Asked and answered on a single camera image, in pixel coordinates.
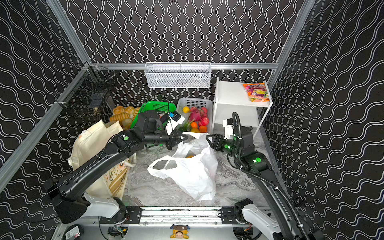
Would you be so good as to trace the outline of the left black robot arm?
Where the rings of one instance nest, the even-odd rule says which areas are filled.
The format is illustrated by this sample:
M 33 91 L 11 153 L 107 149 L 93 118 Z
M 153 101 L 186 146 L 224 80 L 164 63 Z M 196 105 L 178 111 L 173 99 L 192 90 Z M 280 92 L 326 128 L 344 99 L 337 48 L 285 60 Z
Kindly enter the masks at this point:
M 45 182 L 57 218 L 63 224 L 70 224 L 82 217 L 101 217 L 115 223 L 127 218 L 127 207 L 117 198 L 92 197 L 86 190 L 112 167 L 143 150 L 147 144 L 164 144 L 168 150 L 186 141 L 188 136 L 177 130 L 184 121 L 177 111 L 160 116 L 157 111 L 138 114 L 132 129 L 113 135 L 105 147 L 71 174 L 60 179 Z

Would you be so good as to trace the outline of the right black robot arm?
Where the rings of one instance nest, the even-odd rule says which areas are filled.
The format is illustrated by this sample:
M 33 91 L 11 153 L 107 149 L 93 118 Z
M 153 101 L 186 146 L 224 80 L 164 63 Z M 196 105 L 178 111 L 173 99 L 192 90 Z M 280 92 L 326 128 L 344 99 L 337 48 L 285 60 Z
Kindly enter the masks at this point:
M 251 179 L 275 216 L 271 218 L 259 210 L 253 201 L 244 199 L 235 203 L 233 213 L 224 216 L 224 219 L 250 224 L 269 240 L 323 240 L 323 232 L 312 229 L 305 222 L 285 194 L 267 157 L 256 150 L 252 127 L 242 126 L 236 112 L 223 124 L 224 135 L 208 135 L 206 140 L 212 149 L 226 154 L 231 167 Z

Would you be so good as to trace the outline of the white plastic grocery bag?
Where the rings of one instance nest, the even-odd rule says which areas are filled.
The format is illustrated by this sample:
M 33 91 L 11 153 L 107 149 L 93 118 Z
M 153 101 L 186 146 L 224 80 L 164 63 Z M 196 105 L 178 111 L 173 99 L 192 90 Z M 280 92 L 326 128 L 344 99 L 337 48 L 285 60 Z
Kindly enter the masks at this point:
M 218 160 L 206 139 L 208 133 L 185 132 L 189 139 L 178 144 L 172 156 L 153 161 L 148 172 L 157 178 L 171 178 L 196 201 L 211 201 L 216 195 Z

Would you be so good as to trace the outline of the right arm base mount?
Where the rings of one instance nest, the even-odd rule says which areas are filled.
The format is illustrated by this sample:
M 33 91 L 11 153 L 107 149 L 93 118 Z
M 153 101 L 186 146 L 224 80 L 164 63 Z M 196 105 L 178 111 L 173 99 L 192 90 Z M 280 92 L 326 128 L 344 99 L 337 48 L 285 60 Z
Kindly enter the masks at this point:
M 247 223 L 245 220 L 242 209 L 249 204 L 254 202 L 250 199 L 244 199 L 239 202 L 236 202 L 233 207 L 222 207 L 218 213 L 218 217 L 221 218 L 223 225 L 234 225 L 240 224 L 244 225 Z

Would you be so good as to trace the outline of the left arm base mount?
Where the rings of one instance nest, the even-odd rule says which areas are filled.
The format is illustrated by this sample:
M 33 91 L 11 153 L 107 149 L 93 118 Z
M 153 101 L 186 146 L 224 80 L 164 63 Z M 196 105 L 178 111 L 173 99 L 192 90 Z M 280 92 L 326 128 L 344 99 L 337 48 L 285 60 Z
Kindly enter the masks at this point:
M 113 197 L 119 206 L 119 210 L 111 218 L 100 217 L 101 224 L 139 224 L 143 209 L 140 207 L 127 207 L 121 199 Z

